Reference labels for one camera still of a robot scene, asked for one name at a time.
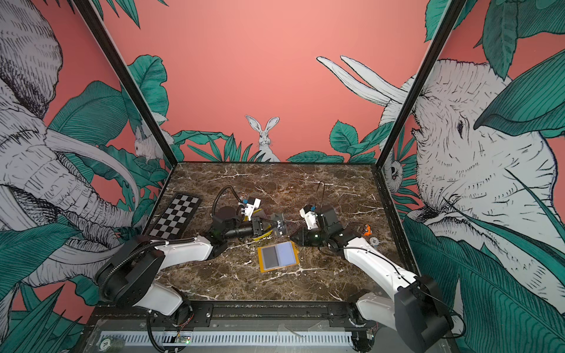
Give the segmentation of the yellow leather card holder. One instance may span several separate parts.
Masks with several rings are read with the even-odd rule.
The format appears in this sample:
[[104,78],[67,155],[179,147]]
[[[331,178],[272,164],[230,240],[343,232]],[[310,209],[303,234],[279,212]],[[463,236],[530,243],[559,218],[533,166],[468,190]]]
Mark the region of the yellow leather card holder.
[[[284,268],[287,268],[289,266],[298,265],[300,263],[298,248],[297,248],[297,246],[294,242],[287,241],[287,242],[284,242],[284,243],[274,244],[274,245],[270,245],[270,246],[276,246],[277,247],[277,255],[278,255],[278,260],[279,260],[279,266],[276,269],[272,269],[272,270],[267,271],[267,272],[271,272],[271,271],[278,270],[278,269],[284,269]],[[258,254],[258,259],[259,259],[260,271],[262,273],[266,273],[263,270],[263,259],[262,259],[262,254],[261,254],[262,248],[263,247],[260,247],[257,250],[257,254]]]

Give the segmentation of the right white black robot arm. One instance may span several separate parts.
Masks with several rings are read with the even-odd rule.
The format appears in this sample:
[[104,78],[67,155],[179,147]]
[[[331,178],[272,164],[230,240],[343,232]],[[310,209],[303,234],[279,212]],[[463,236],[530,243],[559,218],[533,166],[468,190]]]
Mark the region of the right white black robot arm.
[[426,352],[451,333],[452,313],[434,279],[389,260],[358,232],[346,228],[331,206],[306,205],[300,216],[305,226],[290,236],[291,241],[299,247],[329,249],[357,266],[388,295],[361,295],[355,307],[363,320],[395,329],[412,352]]

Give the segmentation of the yellow plastic card tray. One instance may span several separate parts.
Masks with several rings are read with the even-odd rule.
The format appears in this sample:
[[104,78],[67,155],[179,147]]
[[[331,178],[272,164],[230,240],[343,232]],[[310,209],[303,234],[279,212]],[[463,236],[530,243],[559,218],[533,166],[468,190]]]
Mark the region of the yellow plastic card tray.
[[259,217],[251,218],[252,230],[253,230],[253,234],[252,234],[253,241],[258,241],[262,238],[267,237],[269,234],[271,234],[271,232],[266,233],[266,234],[261,233],[262,229],[261,229],[260,219],[262,219],[262,218],[259,218]]

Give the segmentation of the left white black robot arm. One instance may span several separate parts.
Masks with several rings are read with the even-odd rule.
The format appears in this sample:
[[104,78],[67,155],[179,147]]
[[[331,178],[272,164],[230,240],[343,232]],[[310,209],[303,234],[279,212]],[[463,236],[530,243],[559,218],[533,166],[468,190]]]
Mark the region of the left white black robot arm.
[[245,220],[240,210],[222,207],[212,216],[203,236],[169,240],[142,236],[128,241],[96,274],[99,299],[116,307],[140,307],[164,316],[190,316],[190,301],[175,289],[161,285],[163,269],[219,257],[233,238],[260,238],[285,232],[285,219],[274,214]]

